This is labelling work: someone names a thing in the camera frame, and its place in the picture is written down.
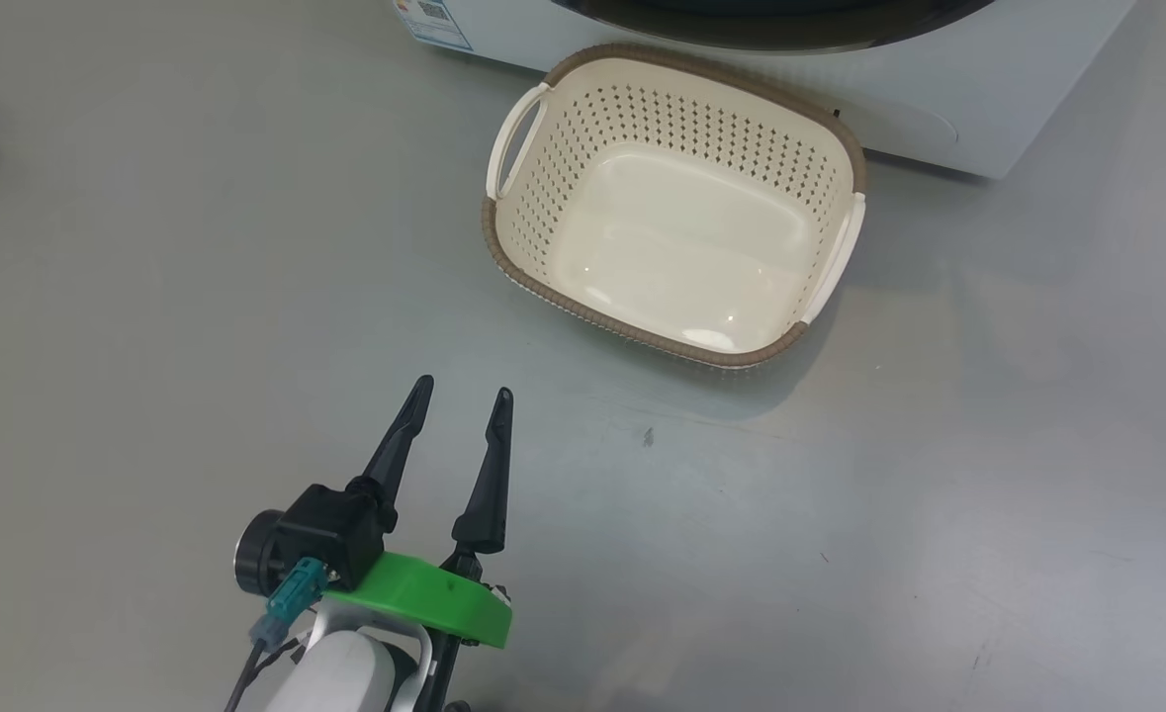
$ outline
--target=washing machine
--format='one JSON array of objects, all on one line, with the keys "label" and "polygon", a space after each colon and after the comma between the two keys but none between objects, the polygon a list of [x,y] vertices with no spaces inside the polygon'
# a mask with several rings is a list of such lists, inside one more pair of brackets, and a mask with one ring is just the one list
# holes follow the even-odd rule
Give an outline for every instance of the washing machine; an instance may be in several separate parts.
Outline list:
[{"label": "washing machine", "polygon": [[634,42],[732,64],[866,148],[1003,177],[1135,0],[393,0],[422,42],[547,71]]}]

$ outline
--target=brown basket rim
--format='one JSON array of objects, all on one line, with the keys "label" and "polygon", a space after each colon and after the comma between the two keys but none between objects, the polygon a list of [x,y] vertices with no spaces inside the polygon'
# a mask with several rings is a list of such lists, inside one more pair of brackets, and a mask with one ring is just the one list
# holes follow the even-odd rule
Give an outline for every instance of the brown basket rim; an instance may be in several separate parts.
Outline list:
[{"label": "brown basket rim", "polygon": [[[838,118],[827,112],[827,110],[817,107],[816,104],[801,99],[800,96],[791,94],[789,91],[766,84],[766,82],[754,80],[753,77],[740,75],[732,71],[732,69],[719,66],[717,63],[640,44],[602,44],[591,47],[591,49],[583,49],[582,52],[566,57],[550,72],[547,72],[543,82],[547,85],[556,86],[561,78],[574,71],[574,69],[582,68],[586,63],[610,58],[632,59],[658,64],[658,66],[666,69],[677,69],[681,72],[739,89],[749,94],[758,96],[759,99],[772,101],[772,104],[777,104],[779,107],[789,108],[796,114],[812,119],[817,125],[827,127],[837,140],[842,141],[842,146],[850,158],[850,170],[854,174],[854,191],[863,192],[864,185],[866,185],[866,163],[864,163],[863,149],[859,147],[859,141],[855,139],[855,135],[850,133],[850,129]],[[611,330],[611,332],[619,334],[619,337],[648,344],[648,346],[673,353],[675,357],[682,357],[682,359],[718,366],[718,368],[723,369],[745,369],[750,368],[750,366],[758,366],[763,361],[772,360],[773,357],[785,352],[807,330],[807,322],[796,322],[775,343],[770,343],[763,348],[745,353],[719,353],[700,346],[690,346],[687,343],[679,343],[672,338],[652,333],[649,330],[634,327],[634,325],[614,319],[609,315],[604,315],[604,312],[592,310],[592,308],[582,302],[577,302],[576,298],[564,296],[564,294],[547,287],[547,284],[541,283],[541,281],[538,281],[527,274],[527,272],[515,266],[507,258],[505,248],[499,242],[499,232],[496,230],[497,209],[497,203],[493,199],[489,197],[483,198],[482,231],[485,234],[486,247],[491,249],[491,256],[499,265],[499,269],[508,279],[515,281],[517,284],[536,294],[538,297],[545,298],[546,302],[560,306],[561,310],[569,311],[575,317],[599,325],[602,329]]]}]

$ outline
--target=teal connector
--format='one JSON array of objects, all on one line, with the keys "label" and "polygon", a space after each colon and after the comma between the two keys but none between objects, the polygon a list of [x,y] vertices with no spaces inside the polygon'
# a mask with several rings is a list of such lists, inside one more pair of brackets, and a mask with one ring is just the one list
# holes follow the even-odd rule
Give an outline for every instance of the teal connector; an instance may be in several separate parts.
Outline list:
[{"label": "teal connector", "polygon": [[288,639],[288,629],[329,587],[329,568],[317,558],[302,558],[266,599],[266,613],[248,630],[248,640],[274,653]]}]

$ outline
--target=laundry basket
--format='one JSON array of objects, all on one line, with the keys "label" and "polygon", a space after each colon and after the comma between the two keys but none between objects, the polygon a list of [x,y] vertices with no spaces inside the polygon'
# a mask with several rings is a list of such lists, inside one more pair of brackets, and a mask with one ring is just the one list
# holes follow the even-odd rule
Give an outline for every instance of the laundry basket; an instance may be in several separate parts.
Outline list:
[{"label": "laundry basket", "polygon": [[824,306],[863,223],[863,150],[826,110],[701,59],[602,45],[561,62],[505,119],[483,226],[500,269],[539,297],[744,369],[789,348]]}]

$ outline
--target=gray floor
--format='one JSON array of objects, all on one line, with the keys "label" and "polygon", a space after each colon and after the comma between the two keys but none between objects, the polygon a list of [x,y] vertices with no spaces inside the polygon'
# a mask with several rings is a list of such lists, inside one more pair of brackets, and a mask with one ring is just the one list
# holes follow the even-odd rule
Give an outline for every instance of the gray floor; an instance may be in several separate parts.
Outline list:
[{"label": "gray floor", "polygon": [[240,528],[358,472],[421,373],[389,545],[426,558],[517,394],[480,709],[1166,709],[1150,5],[1009,179],[873,162],[840,297],[732,380],[493,267],[534,75],[379,0],[0,0],[0,711],[220,709]]}]

